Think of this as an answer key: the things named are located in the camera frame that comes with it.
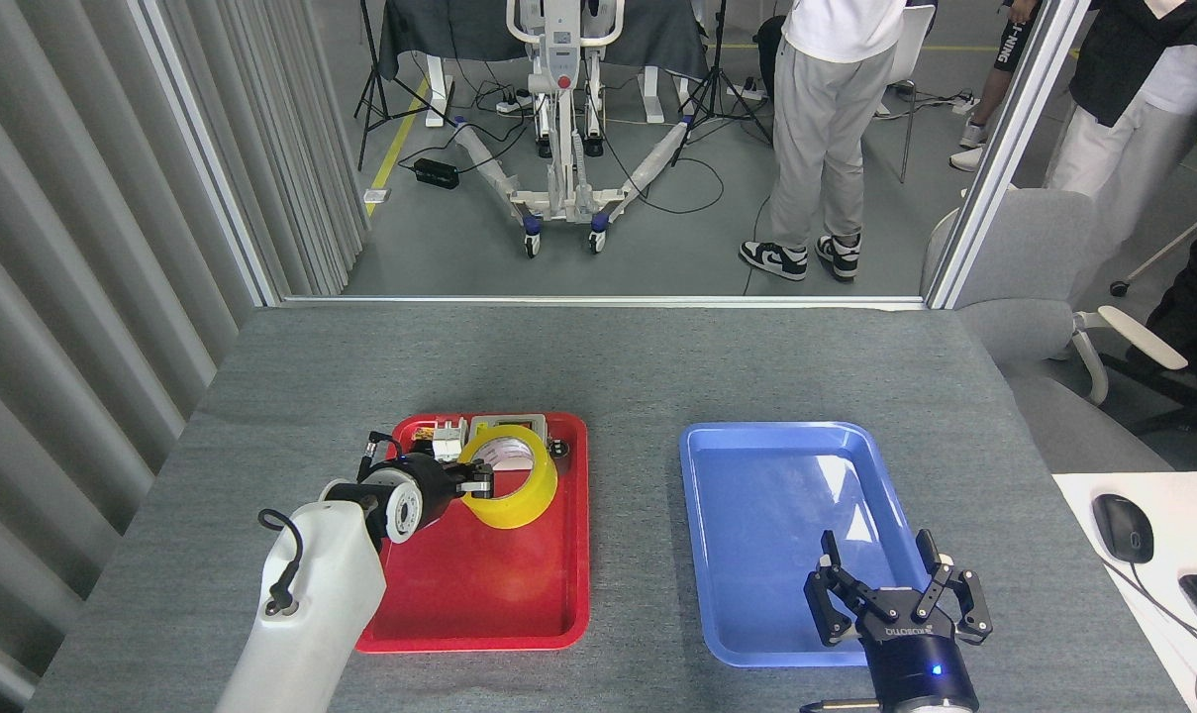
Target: robot logo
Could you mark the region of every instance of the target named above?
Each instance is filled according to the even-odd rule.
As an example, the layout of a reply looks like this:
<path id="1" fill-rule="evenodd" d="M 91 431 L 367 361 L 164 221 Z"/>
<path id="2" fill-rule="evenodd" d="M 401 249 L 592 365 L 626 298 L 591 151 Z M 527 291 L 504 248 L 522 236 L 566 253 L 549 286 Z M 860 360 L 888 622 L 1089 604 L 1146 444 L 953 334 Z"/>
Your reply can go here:
<path id="1" fill-rule="evenodd" d="M 924 628 L 898 628 L 898 629 L 892 629 L 892 628 L 885 627 L 885 635 L 891 635 L 891 636 L 929 635 L 930 633 L 932 633 L 932 626 L 931 626 L 931 623 L 929 623 L 929 626 L 924 627 Z"/>

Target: black shorts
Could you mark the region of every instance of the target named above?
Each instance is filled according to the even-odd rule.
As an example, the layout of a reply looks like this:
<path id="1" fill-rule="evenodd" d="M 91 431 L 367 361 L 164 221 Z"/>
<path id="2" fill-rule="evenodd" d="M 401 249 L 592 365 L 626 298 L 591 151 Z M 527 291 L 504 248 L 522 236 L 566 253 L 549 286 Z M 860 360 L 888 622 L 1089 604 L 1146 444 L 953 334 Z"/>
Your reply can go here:
<path id="1" fill-rule="evenodd" d="M 1035 6 L 1034 14 L 1038 13 L 1041 4 Z M 1020 54 L 1025 50 L 1025 43 L 1028 42 L 1028 33 L 1034 30 L 1034 19 L 1029 18 L 1028 23 L 1016 24 L 1014 22 L 1007 22 L 1007 26 L 1002 28 L 1002 39 L 998 41 L 998 55 L 995 57 L 995 68 L 1001 72 L 1015 72 L 1016 67 L 1020 65 Z"/>

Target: white pants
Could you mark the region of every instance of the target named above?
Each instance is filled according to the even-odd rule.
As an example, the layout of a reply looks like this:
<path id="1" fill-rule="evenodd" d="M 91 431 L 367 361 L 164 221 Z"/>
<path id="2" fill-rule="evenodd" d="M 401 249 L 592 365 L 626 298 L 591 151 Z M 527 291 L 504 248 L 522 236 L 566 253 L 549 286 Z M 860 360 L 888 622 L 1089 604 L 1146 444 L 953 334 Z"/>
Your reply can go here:
<path id="1" fill-rule="evenodd" d="M 1095 232 L 1074 236 L 1082 250 L 1074 248 L 1073 258 L 1081 258 L 1083 267 L 1070 301 L 1090 288 L 1100 266 L 1131 237 L 1140 215 L 1196 140 L 1197 116 L 1165 112 L 1140 95 L 1111 127 L 1081 106 L 1074 109 L 1046 181 L 1046 188 L 1095 200 Z"/>
<path id="2" fill-rule="evenodd" d="M 774 65 L 773 239 L 800 248 L 816 237 L 812 218 L 822 202 L 832 234 L 862 231 L 862 135 L 883 98 L 893 49 L 861 62 L 826 62 L 788 41 Z"/>

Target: computer mouse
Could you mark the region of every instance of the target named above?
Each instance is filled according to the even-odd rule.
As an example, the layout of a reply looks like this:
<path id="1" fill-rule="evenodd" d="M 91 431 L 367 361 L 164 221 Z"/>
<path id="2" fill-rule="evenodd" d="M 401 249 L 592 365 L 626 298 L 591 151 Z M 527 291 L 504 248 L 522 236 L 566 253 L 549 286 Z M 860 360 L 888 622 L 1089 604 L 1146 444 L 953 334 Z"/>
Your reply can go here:
<path id="1" fill-rule="evenodd" d="M 1154 534 L 1148 514 L 1140 506 L 1117 493 L 1105 493 L 1090 502 L 1090 511 L 1110 555 L 1136 565 L 1152 560 Z"/>

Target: white t-shirt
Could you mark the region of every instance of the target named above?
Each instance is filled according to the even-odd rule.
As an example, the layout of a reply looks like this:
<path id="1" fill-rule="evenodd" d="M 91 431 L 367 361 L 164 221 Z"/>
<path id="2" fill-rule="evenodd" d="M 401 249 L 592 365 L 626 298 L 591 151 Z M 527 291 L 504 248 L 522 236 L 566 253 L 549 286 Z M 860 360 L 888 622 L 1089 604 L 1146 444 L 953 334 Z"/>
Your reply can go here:
<path id="1" fill-rule="evenodd" d="M 1197 114 L 1197 45 L 1167 47 L 1156 60 L 1140 96 L 1165 112 L 1195 117 Z"/>
<path id="2" fill-rule="evenodd" d="M 905 0 L 794 0 L 783 36 L 827 62 L 861 62 L 897 44 Z"/>

